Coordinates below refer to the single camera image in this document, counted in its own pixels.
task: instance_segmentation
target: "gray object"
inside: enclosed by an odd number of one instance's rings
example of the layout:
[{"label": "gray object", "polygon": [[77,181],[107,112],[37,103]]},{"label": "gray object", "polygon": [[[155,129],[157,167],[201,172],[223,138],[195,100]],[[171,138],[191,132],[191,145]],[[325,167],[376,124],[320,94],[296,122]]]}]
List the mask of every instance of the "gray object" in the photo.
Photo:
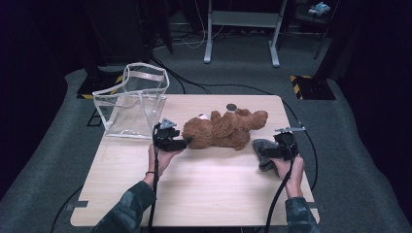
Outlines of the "gray object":
[{"label": "gray object", "polygon": [[254,147],[255,153],[257,154],[259,160],[258,168],[260,169],[260,171],[267,172],[271,169],[274,169],[276,175],[279,177],[278,169],[276,168],[275,163],[273,163],[273,161],[270,160],[269,157],[261,156],[260,152],[264,149],[277,148],[278,146],[276,145],[276,143],[266,139],[255,139],[252,143],[252,146]]}]

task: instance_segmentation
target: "hand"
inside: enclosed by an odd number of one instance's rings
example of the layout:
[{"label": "hand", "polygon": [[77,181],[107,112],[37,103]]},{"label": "hand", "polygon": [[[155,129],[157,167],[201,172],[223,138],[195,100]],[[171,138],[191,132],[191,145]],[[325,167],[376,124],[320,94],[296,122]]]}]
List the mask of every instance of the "hand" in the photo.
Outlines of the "hand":
[{"label": "hand", "polygon": [[[271,160],[275,163],[276,168],[279,172],[279,177],[283,180],[291,168],[291,162],[284,161],[280,158],[271,158]],[[303,192],[300,189],[300,185],[302,183],[304,167],[305,163],[303,161],[303,158],[298,155],[294,159],[291,177],[286,183],[286,192],[288,194],[288,198],[303,196]]]},{"label": "hand", "polygon": [[[176,150],[176,151],[164,151],[158,150],[158,176],[161,177],[163,175],[164,170],[169,166],[170,161],[172,158],[181,153],[183,150]],[[149,172],[155,171],[155,146],[151,144],[148,149],[149,154]],[[148,185],[153,186],[155,180],[155,174],[148,173],[147,176],[143,179]]]}]

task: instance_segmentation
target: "patterned sleeve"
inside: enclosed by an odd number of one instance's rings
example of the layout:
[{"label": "patterned sleeve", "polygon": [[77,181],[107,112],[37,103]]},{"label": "patterned sleeve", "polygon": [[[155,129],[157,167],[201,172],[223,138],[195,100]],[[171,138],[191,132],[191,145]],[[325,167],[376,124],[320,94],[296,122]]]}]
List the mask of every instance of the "patterned sleeve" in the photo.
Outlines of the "patterned sleeve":
[{"label": "patterned sleeve", "polygon": [[155,200],[152,188],[144,182],[138,182],[124,193],[119,202],[97,223],[91,232],[134,232],[142,221],[143,212]]},{"label": "patterned sleeve", "polygon": [[286,202],[289,233],[320,233],[318,224],[303,197],[293,197]]}]

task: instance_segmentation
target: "dark background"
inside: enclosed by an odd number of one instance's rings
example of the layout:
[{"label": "dark background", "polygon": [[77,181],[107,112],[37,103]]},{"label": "dark background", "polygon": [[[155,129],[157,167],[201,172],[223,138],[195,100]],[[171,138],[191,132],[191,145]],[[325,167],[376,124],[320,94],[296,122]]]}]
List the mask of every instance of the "dark background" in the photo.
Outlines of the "dark background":
[{"label": "dark background", "polygon": [[[324,77],[339,74],[335,78],[351,105],[360,137],[391,182],[409,221],[412,137],[407,113],[412,103],[412,36],[407,25],[412,22],[411,5],[408,1],[346,1],[333,31],[349,36],[338,45],[332,43],[324,60],[329,69],[323,70]],[[104,66],[107,59],[81,1],[3,1],[0,17],[3,196],[52,123],[67,90],[64,76],[86,66]],[[356,26],[359,34],[354,34]],[[342,56],[345,66],[337,65]]]}]

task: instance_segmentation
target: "black curtain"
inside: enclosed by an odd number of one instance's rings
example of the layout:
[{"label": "black curtain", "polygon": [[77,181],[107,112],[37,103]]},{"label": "black curtain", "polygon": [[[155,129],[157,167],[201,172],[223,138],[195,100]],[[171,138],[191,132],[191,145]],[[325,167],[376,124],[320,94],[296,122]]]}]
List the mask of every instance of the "black curtain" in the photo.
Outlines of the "black curtain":
[{"label": "black curtain", "polygon": [[409,1],[369,1],[346,72],[338,80],[363,143],[410,222],[412,31],[407,25],[412,22],[411,7]]},{"label": "black curtain", "polygon": [[[81,4],[7,0],[0,7],[0,198],[40,144],[67,91],[64,76],[83,68],[79,40],[67,20],[83,20]],[[89,43],[93,36],[79,31]],[[96,48],[90,56],[99,62]]]}]

